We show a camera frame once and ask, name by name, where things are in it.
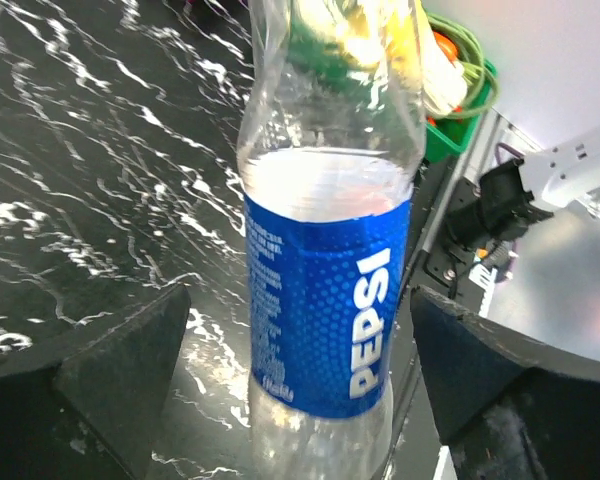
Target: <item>white wall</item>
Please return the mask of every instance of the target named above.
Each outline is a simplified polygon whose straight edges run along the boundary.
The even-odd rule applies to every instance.
[[[422,0],[463,23],[500,72],[496,109],[543,147],[600,123],[600,0]]]

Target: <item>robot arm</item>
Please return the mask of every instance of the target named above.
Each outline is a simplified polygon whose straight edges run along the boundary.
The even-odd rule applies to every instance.
[[[450,212],[446,226],[467,248],[514,240],[571,201],[600,188],[600,127],[553,149],[516,158],[485,173],[480,197]]]

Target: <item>bottle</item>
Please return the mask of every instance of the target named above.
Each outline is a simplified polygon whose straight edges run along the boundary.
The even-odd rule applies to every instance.
[[[251,0],[238,138],[260,480],[369,480],[424,152],[412,0]]]

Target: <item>orange vegetable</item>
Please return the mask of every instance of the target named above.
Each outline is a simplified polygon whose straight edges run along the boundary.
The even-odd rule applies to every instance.
[[[455,62],[458,59],[458,47],[441,33],[433,32],[433,36],[435,37],[440,50],[442,50],[449,61]]]

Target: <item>black marble countertop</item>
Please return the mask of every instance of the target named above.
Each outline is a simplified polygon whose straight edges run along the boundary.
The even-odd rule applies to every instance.
[[[250,479],[234,153],[253,80],[249,15],[238,0],[198,0],[185,19],[182,3],[0,0],[0,351],[187,285],[148,478]],[[402,378],[410,327],[395,342]],[[394,457],[435,443],[429,417]]]

